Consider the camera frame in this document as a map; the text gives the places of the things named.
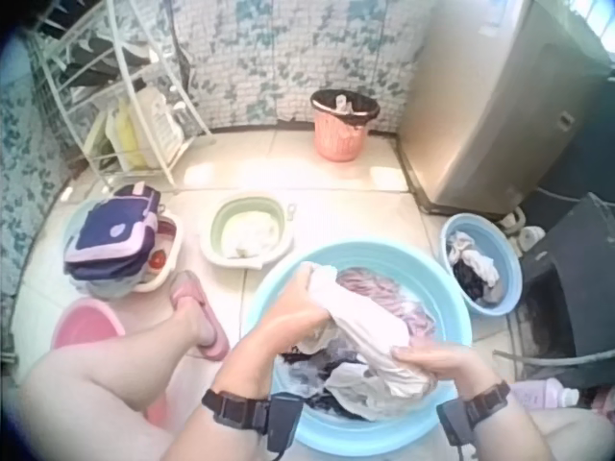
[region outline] white bottle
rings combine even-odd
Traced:
[[[554,377],[536,381],[519,381],[510,385],[512,394],[528,410],[564,408],[578,403],[577,389],[564,387]]]
[[[145,123],[160,149],[163,160],[169,163],[184,142],[182,127],[173,118],[171,108],[166,104],[166,98],[157,88],[145,86],[135,96],[143,112]],[[147,141],[147,136],[139,123],[139,118],[136,115],[133,104],[130,106],[130,114],[135,127],[138,146],[145,157],[147,166],[150,168],[160,168],[160,163]]]

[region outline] blue plastic basin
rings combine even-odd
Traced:
[[[391,277],[420,299],[435,318],[438,339],[465,345],[472,342],[468,311],[455,281],[444,269],[419,250],[376,239],[343,240],[311,252],[289,255],[258,288],[245,331],[257,324],[302,261],[328,264],[338,270],[365,267]],[[277,370],[273,378],[274,392],[284,390]],[[296,438],[313,449],[340,456],[387,453],[411,444],[437,425],[435,406],[454,397],[454,386],[442,382],[405,417],[375,423],[349,421],[304,406]]]
[[[456,231],[470,235],[474,239],[477,249],[483,255],[493,259],[493,263],[500,274],[500,280],[504,284],[505,292],[499,304],[493,307],[483,307],[472,301],[461,287],[458,287],[463,300],[472,312],[491,317],[506,315],[516,307],[521,298],[523,276],[519,258],[512,250],[505,235],[495,225],[476,214],[457,214],[449,219],[440,231],[438,247],[438,260],[453,279],[455,276],[447,256],[446,242],[449,236]]]

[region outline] metal rack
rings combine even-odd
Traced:
[[[60,115],[65,122],[66,127],[70,132],[70,135],[82,151],[82,154],[86,158],[91,169],[109,190],[112,189],[112,181],[109,181],[109,178],[112,177],[147,177],[158,175],[164,175],[168,182],[171,184],[171,186],[175,188],[176,183],[172,173],[173,167],[178,163],[178,161],[180,160],[184,152],[187,150],[187,148],[190,146],[191,142],[195,139],[195,137],[193,136],[187,139],[180,146],[177,152],[172,154],[169,159],[165,159],[164,155],[160,151],[160,146],[158,142],[156,142],[155,137],[149,128],[149,125],[145,121],[142,107],[139,105],[138,100],[136,99],[133,81],[139,79],[144,74],[150,73],[152,71],[161,71],[163,75],[166,75],[166,77],[168,77],[171,84],[178,92],[179,96],[185,104],[187,112],[189,112],[189,114],[196,122],[196,126],[211,140],[213,140],[213,135],[211,134],[211,131],[209,130],[208,126],[205,124],[205,122],[197,112],[196,108],[190,101],[190,98],[185,92],[181,81],[173,72],[173,69],[171,68],[166,56],[161,51],[159,45],[154,40],[151,31],[147,28],[141,15],[138,13],[138,10],[135,6],[135,0],[126,1],[128,2],[130,10],[136,19],[138,27],[140,28],[141,32],[144,34],[147,40],[147,44],[150,50],[154,53],[154,55],[152,55],[152,63],[146,64],[143,67],[139,68],[137,71],[131,73],[128,64],[126,63],[126,59],[123,52],[124,40],[118,30],[117,17],[115,13],[115,0],[101,1],[100,4],[94,6],[91,10],[84,14],[84,16],[81,17],[79,21],[77,21],[70,28],[69,31],[66,31],[66,33],[59,40],[52,41],[51,43],[45,43],[40,37],[37,36],[36,43],[38,58],[40,60],[45,80],[47,84],[49,84],[54,101],[58,106]],[[64,51],[67,51],[70,46],[74,44],[82,36],[82,34],[88,30],[88,28],[92,27],[95,21],[100,20],[102,15],[104,14],[106,14],[109,19],[113,47],[105,53],[97,56],[94,60],[90,61],[86,65],[84,65],[83,68],[73,74],[68,80],[60,84],[54,78],[54,73],[52,72],[50,63],[57,63],[58,61],[61,61],[60,56],[62,55],[62,53]],[[66,104],[65,101],[70,98],[66,98],[65,96],[62,98],[62,94],[65,93],[66,90],[70,89],[70,83],[77,79],[82,73],[86,72],[89,68],[94,66],[97,62],[101,61],[107,56],[110,56],[112,53],[115,54],[115,59],[119,68],[120,79],[109,85],[105,85],[101,88],[98,88],[95,92],[87,95],[83,99],[80,99],[78,101],[72,101],[69,104]],[[95,100],[98,100],[99,98],[105,98],[106,96],[117,93],[118,91],[125,91],[126,93],[128,93],[129,100],[135,108],[135,114],[138,118],[138,121],[133,120],[133,123],[140,123],[145,137],[147,138],[147,141],[152,149],[152,152],[159,162],[160,168],[137,169],[127,172],[103,171],[99,167],[101,159],[119,157],[120,155],[123,155],[125,153],[116,152],[111,155],[92,157],[85,152],[85,141],[79,135],[78,130],[76,129],[76,126],[71,119],[71,115],[73,115],[77,109],[80,109],[85,105],[90,104]]]

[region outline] person's right hand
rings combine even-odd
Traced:
[[[438,379],[452,379],[464,400],[502,381],[475,350],[456,343],[415,338],[407,348],[394,348],[391,353],[402,366],[422,368]]]

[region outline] black trash bag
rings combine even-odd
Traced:
[[[335,98],[340,94],[346,96],[346,101],[353,105],[353,112],[358,113],[343,114],[335,111]],[[340,119],[346,125],[351,125],[353,127],[364,127],[367,125],[367,122],[378,117],[378,114],[381,112],[378,101],[369,96],[347,89],[319,89],[311,95],[309,101],[311,102],[311,106],[316,110],[329,113]]]

